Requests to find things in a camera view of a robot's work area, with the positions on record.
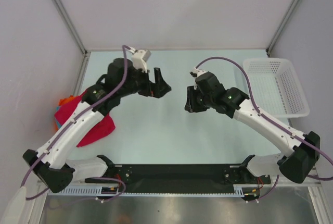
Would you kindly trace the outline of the white perforated plastic basket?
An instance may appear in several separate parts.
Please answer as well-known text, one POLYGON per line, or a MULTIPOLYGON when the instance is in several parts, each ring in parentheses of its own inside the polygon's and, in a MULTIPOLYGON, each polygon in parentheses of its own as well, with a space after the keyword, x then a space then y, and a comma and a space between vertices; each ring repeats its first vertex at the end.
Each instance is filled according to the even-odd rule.
POLYGON ((243 61, 254 100, 270 115, 283 118, 308 116, 309 105, 291 61, 253 58, 243 61))

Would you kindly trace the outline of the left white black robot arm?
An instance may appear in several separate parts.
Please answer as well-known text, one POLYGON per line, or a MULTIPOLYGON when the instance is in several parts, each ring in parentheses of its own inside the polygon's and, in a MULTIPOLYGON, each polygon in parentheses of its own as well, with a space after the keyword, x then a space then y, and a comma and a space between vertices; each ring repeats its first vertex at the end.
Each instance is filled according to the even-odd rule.
POLYGON ((161 98, 170 92, 171 87, 164 81, 160 68, 154 68, 154 74, 155 81, 151 82, 149 73, 134 67, 133 61, 115 59, 107 73, 86 90, 73 114, 56 134, 38 150, 27 150, 23 154, 30 166, 29 172, 34 172, 53 193, 59 193, 73 181, 88 178, 111 181, 115 169, 106 156, 79 161, 68 157, 88 132, 120 104, 121 98, 132 94, 161 98))

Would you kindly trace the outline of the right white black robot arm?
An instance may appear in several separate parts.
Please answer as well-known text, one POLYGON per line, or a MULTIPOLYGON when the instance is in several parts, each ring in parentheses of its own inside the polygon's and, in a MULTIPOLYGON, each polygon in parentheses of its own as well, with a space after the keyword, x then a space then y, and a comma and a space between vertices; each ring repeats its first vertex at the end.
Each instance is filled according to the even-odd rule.
POLYGON ((242 122, 269 140, 278 154, 250 155, 242 162, 240 177, 252 183, 263 175, 283 175, 294 183, 303 183, 319 159, 320 137, 293 129, 265 111, 257 112, 250 97, 238 88, 225 89, 208 71, 190 72, 195 84, 187 88, 185 110, 200 113, 212 108, 219 114, 242 122))

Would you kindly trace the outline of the red t shirt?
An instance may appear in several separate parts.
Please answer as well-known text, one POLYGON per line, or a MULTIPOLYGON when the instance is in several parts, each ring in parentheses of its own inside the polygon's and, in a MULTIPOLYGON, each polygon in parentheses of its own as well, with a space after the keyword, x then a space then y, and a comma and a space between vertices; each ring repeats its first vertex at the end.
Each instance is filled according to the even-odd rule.
MULTIPOLYGON (((82 100, 83 95, 86 93, 86 90, 78 95, 74 96, 75 99, 61 106, 60 110, 57 113, 57 118, 59 122, 63 125, 71 114, 76 109, 78 103, 82 100)), ((77 147, 84 147, 89 144, 92 144, 106 136, 110 135, 116 129, 113 119, 110 115, 107 115, 103 118, 101 122, 96 124, 89 132, 81 139, 81 141, 76 145, 77 147)))

